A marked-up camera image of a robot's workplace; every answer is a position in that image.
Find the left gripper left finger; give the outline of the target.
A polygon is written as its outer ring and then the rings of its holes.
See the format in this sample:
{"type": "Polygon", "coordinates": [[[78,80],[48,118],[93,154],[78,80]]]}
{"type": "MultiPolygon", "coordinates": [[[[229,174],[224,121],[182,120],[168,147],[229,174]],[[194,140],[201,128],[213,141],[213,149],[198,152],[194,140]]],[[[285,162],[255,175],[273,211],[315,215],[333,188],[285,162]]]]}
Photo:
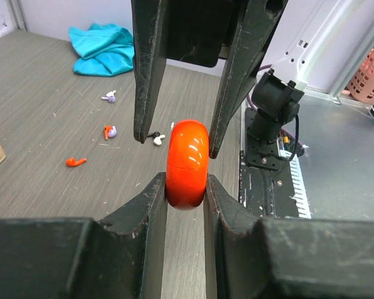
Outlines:
{"type": "Polygon", "coordinates": [[[159,298],[165,174],[99,221],[0,219],[0,298],[159,298]]]}

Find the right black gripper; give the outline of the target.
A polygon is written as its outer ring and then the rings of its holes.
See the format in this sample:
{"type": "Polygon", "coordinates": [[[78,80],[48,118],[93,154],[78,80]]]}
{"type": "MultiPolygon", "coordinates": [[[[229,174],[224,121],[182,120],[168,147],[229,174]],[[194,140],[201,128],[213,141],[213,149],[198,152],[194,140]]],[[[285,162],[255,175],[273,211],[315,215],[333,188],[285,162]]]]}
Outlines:
{"type": "Polygon", "coordinates": [[[287,1],[132,1],[134,139],[144,143],[148,137],[166,60],[213,68],[236,25],[209,130],[209,157],[217,158],[231,118],[256,82],[286,5],[287,1]]]}

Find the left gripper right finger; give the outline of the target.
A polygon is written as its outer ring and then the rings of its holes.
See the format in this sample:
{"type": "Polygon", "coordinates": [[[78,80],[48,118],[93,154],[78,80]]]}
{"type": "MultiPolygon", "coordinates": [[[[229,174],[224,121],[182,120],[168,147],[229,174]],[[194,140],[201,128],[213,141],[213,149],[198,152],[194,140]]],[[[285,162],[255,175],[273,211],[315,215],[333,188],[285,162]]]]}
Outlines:
{"type": "Polygon", "coordinates": [[[209,175],[208,298],[374,298],[374,222],[256,217],[209,175]]]}

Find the orange earbud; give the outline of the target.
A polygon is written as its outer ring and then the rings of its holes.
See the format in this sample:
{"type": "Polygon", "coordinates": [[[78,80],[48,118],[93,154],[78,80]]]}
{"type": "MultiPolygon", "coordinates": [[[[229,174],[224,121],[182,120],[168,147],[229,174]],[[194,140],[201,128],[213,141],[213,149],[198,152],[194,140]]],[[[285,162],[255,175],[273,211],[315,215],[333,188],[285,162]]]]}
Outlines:
{"type": "Polygon", "coordinates": [[[103,129],[103,133],[104,133],[104,138],[105,138],[106,140],[108,140],[109,138],[108,138],[108,136],[107,136],[107,126],[104,127],[104,129],[103,129]]]}
{"type": "Polygon", "coordinates": [[[84,164],[85,162],[87,161],[86,158],[82,158],[82,159],[75,159],[75,158],[69,158],[66,160],[65,164],[68,166],[68,167],[77,167],[81,164],[84,164]]]}

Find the orange earbud charging case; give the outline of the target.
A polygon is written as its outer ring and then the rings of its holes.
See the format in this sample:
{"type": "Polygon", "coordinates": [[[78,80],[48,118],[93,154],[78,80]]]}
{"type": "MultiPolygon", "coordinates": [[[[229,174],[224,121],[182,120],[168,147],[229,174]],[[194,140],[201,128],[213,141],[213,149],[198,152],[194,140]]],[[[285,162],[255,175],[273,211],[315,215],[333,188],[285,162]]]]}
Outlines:
{"type": "Polygon", "coordinates": [[[166,164],[166,198],[179,210],[198,207],[205,194],[209,136],[197,120],[182,120],[171,133],[166,164]]]}

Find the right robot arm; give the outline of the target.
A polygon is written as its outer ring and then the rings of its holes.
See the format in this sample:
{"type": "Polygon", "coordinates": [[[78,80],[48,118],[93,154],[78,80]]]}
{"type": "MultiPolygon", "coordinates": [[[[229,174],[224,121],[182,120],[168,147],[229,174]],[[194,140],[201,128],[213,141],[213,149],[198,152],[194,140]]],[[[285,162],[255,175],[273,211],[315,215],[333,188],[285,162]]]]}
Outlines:
{"type": "Polygon", "coordinates": [[[257,106],[251,136],[272,144],[281,127],[297,121],[303,92],[273,70],[256,75],[285,1],[133,1],[135,112],[133,135],[148,137],[167,60],[214,67],[225,60],[209,131],[216,158],[232,116],[248,94],[257,106]]]}

